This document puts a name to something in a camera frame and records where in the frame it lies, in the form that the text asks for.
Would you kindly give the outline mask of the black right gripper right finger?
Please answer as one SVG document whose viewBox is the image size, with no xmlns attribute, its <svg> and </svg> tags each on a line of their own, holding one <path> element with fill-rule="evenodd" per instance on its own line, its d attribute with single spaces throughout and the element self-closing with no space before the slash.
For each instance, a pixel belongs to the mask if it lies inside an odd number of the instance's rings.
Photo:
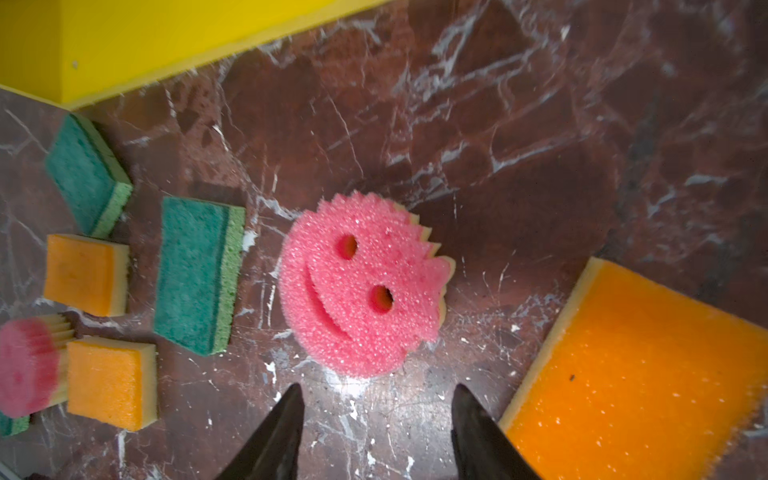
<svg viewBox="0 0 768 480">
<path fill-rule="evenodd" d="M 540 480 L 464 384 L 454 390 L 451 417 L 458 479 Z"/>
</svg>

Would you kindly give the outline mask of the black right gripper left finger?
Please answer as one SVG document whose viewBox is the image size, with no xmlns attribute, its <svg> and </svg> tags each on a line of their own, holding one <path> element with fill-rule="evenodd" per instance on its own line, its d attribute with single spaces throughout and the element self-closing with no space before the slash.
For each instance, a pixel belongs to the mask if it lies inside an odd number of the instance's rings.
<svg viewBox="0 0 768 480">
<path fill-rule="evenodd" d="M 302 388 L 293 383 L 216 480 L 296 480 L 304 416 Z"/>
</svg>

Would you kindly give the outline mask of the pink smiley sponge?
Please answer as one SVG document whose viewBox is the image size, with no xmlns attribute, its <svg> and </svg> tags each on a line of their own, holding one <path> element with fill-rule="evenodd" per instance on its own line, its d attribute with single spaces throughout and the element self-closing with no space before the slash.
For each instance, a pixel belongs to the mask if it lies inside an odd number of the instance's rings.
<svg viewBox="0 0 768 480">
<path fill-rule="evenodd" d="M 1 327 L 1 412 L 21 418 L 68 399 L 67 344 L 74 329 L 60 314 Z"/>
<path fill-rule="evenodd" d="M 280 255 L 286 322 L 319 364 L 373 378 L 437 339 L 456 264 L 430 228 L 374 193 L 338 194 L 298 218 Z"/>
</svg>

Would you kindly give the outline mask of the green sponge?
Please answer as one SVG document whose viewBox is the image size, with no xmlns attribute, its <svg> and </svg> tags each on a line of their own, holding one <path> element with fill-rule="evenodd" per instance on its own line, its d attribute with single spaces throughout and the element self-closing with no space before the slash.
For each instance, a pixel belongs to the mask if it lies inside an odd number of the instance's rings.
<svg viewBox="0 0 768 480">
<path fill-rule="evenodd" d="M 163 199 L 156 334 L 200 356 L 226 350 L 244 224 L 243 207 L 183 197 Z"/>
<path fill-rule="evenodd" d="M 45 159 L 81 232 L 105 239 L 114 229 L 133 184 L 93 122 L 68 114 Z"/>
</svg>

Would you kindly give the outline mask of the green sponge under left arm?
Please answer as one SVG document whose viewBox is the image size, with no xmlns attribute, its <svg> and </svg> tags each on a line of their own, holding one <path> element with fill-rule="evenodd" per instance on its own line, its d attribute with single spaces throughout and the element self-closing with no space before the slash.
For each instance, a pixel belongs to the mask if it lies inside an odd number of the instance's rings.
<svg viewBox="0 0 768 480">
<path fill-rule="evenodd" d="M 10 437 L 18 435 L 29 428 L 30 417 L 23 416 L 19 418 L 11 418 L 3 413 L 0 413 L 0 436 Z"/>
</svg>

